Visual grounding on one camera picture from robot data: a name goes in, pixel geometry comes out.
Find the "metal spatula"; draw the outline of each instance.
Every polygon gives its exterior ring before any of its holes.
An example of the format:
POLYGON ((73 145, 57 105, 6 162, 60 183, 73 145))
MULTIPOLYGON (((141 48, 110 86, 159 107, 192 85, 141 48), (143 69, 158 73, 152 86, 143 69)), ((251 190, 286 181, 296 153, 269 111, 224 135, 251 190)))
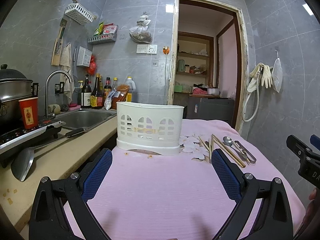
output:
POLYGON ((41 154, 35 154, 35 150, 40 149, 42 147, 45 147, 51 143, 54 143, 56 141, 59 141, 64 138, 71 138, 73 136, 76 136, 80 133, 85 132, 83 128, 79 128, 77 130, 73 130, 71 132, 67 132, 64 136, 54 139, 50 142, 47 142, 45 144, 41 144, 34 147, 27 147, 23 149, 21 152, 18 153, 15 160, 11 163, 11 171, 12 174, 15 176, 16 179, 20 181, 24 181, 27 177, 27 174, 31 168, 31 165, 33 163, 33 159, 36 157, 39 157, 41 154))

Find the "screw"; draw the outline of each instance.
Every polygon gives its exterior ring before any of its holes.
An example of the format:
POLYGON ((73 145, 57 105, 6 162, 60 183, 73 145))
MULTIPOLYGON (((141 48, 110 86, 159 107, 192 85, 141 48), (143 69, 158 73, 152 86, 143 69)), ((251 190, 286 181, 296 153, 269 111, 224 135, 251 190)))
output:
POLYGON ((278 184, 281 184, 282 181, 279 178, 275 178, 275 182, 278 183, 278 184))
POLYGON ((78 178, 79 177, 79 173, 77 173, 77 172, 74 172, 74 173, 72 173, 71 175, 70 175, 70 178, 71 179, 76 179, 76 178, 78 178))
POLYGON ((246 179, 253 179, 253 175, 251 173, 246 173, 244 176, 246 179))
POLYGON ((48 180, 47 176, 44 176, 44 177, 41 178, 41 182, 43 182, 43 183, 45 183, 47 180, 48 180))

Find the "white pot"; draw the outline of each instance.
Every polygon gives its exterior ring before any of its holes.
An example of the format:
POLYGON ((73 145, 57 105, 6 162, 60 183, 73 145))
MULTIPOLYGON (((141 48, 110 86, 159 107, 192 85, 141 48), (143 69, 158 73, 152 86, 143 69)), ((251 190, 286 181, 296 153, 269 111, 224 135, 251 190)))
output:
POLYGON ((208 94, 209 95, 220 95, 220 89, 219 88, 208 88, 208 94))

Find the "gray tile wall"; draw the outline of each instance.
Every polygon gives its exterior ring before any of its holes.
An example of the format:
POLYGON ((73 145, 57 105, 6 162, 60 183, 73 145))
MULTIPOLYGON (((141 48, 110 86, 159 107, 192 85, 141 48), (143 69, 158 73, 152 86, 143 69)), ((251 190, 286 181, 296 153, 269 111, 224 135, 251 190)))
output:
MULTIPOLYGON (((27 78, 39 82, 39 114, 44 115, 44 86, 48 75, 59 69, 51 66, 52 51, 59 33, 62 17, 68 20, 64 35, 63 47, 68 41, 75 46, 93 49, 87 39, 92 36, 99 24, 106 0, 78 0, 85 8, 97 15, 98 20, 91 24, 80 25, 64 16, 65 9, 71 0, 18 0, 0 28, 0 64, 21 71, 27 78)), ((83 80, 85 70, 74 67, 73 74, 83 80)), ((55 75, 49 85, 49 104, 67 103, 64 96, 54 95, 54 84, 59 83, 55 75)))
MULTIPOLYGON (((249 40, 249 69, 252 70, 255 66, 255 53, 247 6, 244 0, 219 1, 243 11, 249 40)), ((118 77, 120 82, 128 75, 132 76, 140 103, 162 104, 164 101, 165 55, 162 47, 171 46, 173 25, 173 14, 165 11, 167 4, 173 5, 174 0, 107 0, 103 8, 101 21, 118 24, 119 30, 116 43, 94 46, 98 71, 103 76, 118 77), (148 12, 151 20, 149 30, 153 36, 153 44, 158 45, 156 55, 136 54, 137 43, 129 37, 129 28, 136 26, 136 21, 144 11, 148 12)), ((249 125, 244 129, 245 137, 248 130, 249 125)))
POLYGON ((273 66, 277 49, 284 74, 279 94, 261 89, 248 141, 286 177, 306 206, 313 186, 298 175, 299 159, 285 142, 293 134, 310 145, 310 136, 319 134, 320 25, 302 6, 304 0, 245 2, 252 22, 256 63, 273 66))

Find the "blue mesh pad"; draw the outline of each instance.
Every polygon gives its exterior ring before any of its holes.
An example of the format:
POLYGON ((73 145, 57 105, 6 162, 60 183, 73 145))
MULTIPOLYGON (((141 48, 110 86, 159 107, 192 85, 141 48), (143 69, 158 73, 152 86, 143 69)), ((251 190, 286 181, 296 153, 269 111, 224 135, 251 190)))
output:
POLYGON ((108 149, 84 182, 82 193, 82 199, 84 200, 84 202, 87 202, 89 199, 92 199, 96 195, 97 190, 100 187, 104 177, 106 176, 111 164, 112 153, 108 149))
POLYGON ((217 150, 212 152, 211 161, 228 197, 238 203, 241 199, 240 183, 217 150))

